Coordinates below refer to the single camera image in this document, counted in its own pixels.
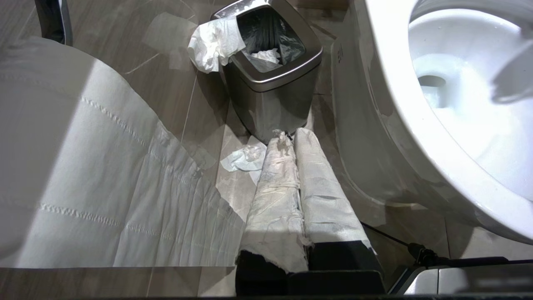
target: toilet bowl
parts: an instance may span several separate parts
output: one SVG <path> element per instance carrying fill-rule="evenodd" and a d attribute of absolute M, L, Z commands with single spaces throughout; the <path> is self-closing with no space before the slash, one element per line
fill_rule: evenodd
<path fill-rule="evenodd" d="M 533 244 L 532 16 L 522 0 L 350 0 L 332 77 L 353 187 Z"/>

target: unrolled toilet paper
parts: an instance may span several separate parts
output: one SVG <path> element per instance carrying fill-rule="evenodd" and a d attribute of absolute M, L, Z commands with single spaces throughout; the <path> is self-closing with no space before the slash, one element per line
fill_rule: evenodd
<path fill-rule="evenodd" d="M 294 144 L 306 236 L 313 243 L 362 241 L 370 248 L 365 230 L 344 195 L 317 136 L 308 129 L 298 128 Z"/>
<path fill-rule="evenodd" d="M 266 153 L 240 250 L 261 255 L 287 273 L 307 271 L 304 247 L 310 243 L 304 236 L 293 144 L 281 133 Z"/>
<path fill-rule="evenodd" d="M 111 67 L 32 37 L 0 94 L 1 267 L 235 264 L 243 220 Z"/>

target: bathroom floor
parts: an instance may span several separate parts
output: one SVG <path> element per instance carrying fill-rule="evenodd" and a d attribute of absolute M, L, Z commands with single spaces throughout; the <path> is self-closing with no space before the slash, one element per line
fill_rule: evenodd
<path fill-rule="evenodd" d="M 147 27 L 155 16 L 168 16 L 164 13 L 194 24 L 202 23 L 212 12 L 232 1 L 88 0 L 68 3 L 74 47 L 103 60 L 128 80 L 244 219 L 255 186 L 248 174 L 229 173 L 219 167 L 218 161 L 245 145 L 249 133 L 231 105 L 228 107 L 228 99 L 220 96 L 224 93 L 218 74 L 197 74 L 189 64 L 169 62 L 166 55 L 154 50 L 154 46 L 150 48 L 140 43 L 144 31 L 131 29 L 145 24 Z M 6 6 L 0 10 L 4 11 L 0 13 L 0 27 L 9 25 L 16 29 L 0 33 L 0 50 L 17 38 L 40 34 L 33 0 L 9 0 L 0 6 Z M 383 206 L 358 195 L 350 186 L 338 155 L 330 81 L 329 49 L 342 28 L 345 11 L 298 10 L 325 50 L 308 128 L 318 136 L 359 219 L 402 241 L 423 244 L 440 256 L 533 258 L 533 246 L 444 219 L 420 206 Z M 395 270 L 411 265 L 413 259 L 404 246 L 374 232 L 367 234 L 384 269 L 385 284 L 389 286 L 396 279 Z M 0 269 L 0 295 L 6 299 L 231 296 L 234 293 L 233 267 Z"/>
<path fill-rule="evenodd" d="M 337 149 L 330 74 L 330 46 L 339 30 L 342 30 L 345 11 L 314 9 L 298 9 L 298 11 L 307 19 L 324 47 L 318 84 L 313 95 L 311 113 L 306 127 L 312 129 L 317 135 L 358 218 L 406 243 L 423 244 L 443 257 L 504 256 L 509 260 L 532 259 L 533 246 L 502 238 L 482 228 L 472 228 L 457 223 L 417 204 L 393 207 L 373 203 L 363 199 L 351 187 Z M 224 129 L 221 159 L 246 145 L 249 137 L 250 134 L 230 105 Z M 250 176 L 242 171 L 228 172 L 219 167 L 216 187 L 244 219 L 255 192 L 255 185 Z M 402 266 L 412 266 L 414 259 L 405 246 L 373 231 L 367 230 L 366 233 L 377 252 L 378 260 L 385 273 L 384 283 L 388 288 L 398 278 L 398 269 Z M 228 272 L 227 275 L 213 273 L 207 276 L 203 273 L 202 279 L 209 277 L 209 280 L 218 280 L 218 282 L 210 289 L 200 291 L 200 294 L 232 295 L 227 293 L 233 293 L 234 276 L 234 271 Z"/>

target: toilet paper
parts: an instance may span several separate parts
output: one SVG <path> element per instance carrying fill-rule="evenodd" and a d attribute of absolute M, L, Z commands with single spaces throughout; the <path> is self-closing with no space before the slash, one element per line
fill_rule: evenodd
<path fill-rule="evenodd" d="M 281 133 L 268 144 L 240 250 L 258 254 L 285 272 L 308 270 L 304 221 L 300 210 L 296 155 Z"/>
<path fill-rule="evenodd" d="M 298 158 L 305 235 L 313 243 L 370 241 L 337 181 L 317 136 L 298 128 L 294 144 Z"/>
<path fill-rule="evenodd" d="M 244 49 L 236 17 L 217 19 L 196 28 L 187 48 L 195 66 L 204 73 L 218 72 L 230 56 Z"/>
<path fill-rule="evenodd" d="M 274 64 L 279 64 L 279 59 L 281 56 L 278 53 L 278 49 L 274 48 L 272 50 L 259 51 L 258 53 L 252 53 L 252 57 L 259 58 L 262 60 L 273 62 Z"/>

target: stainless steel trash can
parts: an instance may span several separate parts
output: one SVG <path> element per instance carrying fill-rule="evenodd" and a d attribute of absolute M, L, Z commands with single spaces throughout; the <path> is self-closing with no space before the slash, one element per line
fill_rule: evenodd
<path fill-rule="evenodd" d="M 240 0 L 213 14 L 235 16 L 246 48 L 222 69 L 233 107 L 246 128 L 267 144 L 273 130 L 293 133 L 307 122 L 322 46 L 285 0 Z M 280 64 L 251 58 L 278 49 Z"/>

